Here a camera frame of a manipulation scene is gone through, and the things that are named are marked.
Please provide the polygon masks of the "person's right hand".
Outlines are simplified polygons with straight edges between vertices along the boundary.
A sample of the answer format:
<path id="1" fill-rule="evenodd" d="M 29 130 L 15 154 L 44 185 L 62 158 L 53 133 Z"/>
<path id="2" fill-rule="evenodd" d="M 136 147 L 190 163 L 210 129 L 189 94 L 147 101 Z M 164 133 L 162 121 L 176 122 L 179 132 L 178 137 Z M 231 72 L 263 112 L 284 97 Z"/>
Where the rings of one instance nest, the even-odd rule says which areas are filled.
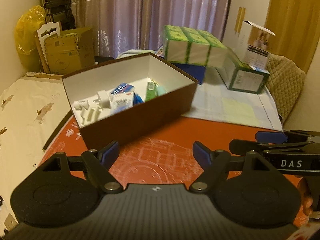
<path id="1" fill-rule="evenodd" d="M 302 200 L 302 207 L 303 207 L 303 213 L 306 216 L 310 216 L 313 213 L 313 198 L 310 194 L 308 184 L 306 182 L 306 179 L 304 177 L 301 177 L 297 189 L 300 192 L 301 200 Z"/>

